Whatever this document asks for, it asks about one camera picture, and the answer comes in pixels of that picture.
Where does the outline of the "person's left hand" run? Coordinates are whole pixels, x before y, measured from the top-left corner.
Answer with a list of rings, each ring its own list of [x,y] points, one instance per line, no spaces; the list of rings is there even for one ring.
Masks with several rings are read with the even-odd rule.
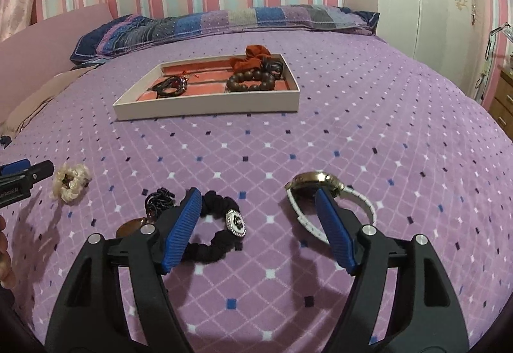
[[[16,285],[16,275],[11,266],[11,256],[8,253],[8,239],[4,234],[6,223],[0,217],[0,280],[1,286],[11,290]]]

